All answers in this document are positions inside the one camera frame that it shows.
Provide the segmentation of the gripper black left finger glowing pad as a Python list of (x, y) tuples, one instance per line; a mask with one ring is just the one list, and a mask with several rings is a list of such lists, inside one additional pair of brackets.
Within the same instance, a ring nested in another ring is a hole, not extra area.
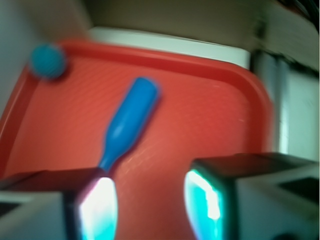
[(113, 240), (114, 181), (100, 168), (21, 172), (0, 181), (3, 240)]

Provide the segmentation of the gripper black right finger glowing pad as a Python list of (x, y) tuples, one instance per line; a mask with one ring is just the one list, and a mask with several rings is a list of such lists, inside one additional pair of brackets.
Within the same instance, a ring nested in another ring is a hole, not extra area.
[(198, 240), (317, 240), (319, 163), (281, 153), (198, 158), (184, 177)]

